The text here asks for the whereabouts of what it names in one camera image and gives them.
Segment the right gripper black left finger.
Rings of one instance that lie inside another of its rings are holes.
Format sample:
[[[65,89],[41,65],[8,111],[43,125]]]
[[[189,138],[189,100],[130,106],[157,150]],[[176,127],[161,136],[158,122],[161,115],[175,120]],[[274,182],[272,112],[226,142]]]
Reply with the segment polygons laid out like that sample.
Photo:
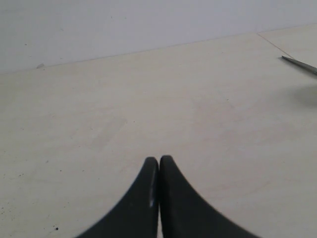
[[[147,157],[120,201],[80,238],[156,238],[158,236],[159,165]]]

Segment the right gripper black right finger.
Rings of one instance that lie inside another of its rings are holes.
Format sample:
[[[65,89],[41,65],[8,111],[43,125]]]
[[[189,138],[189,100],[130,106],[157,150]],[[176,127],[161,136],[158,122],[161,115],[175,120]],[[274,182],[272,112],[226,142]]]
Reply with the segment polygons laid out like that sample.
[[[248,232],[211,207],[189,184],[174,159],[159,163],[160,212],[165,238],[246,238]]]

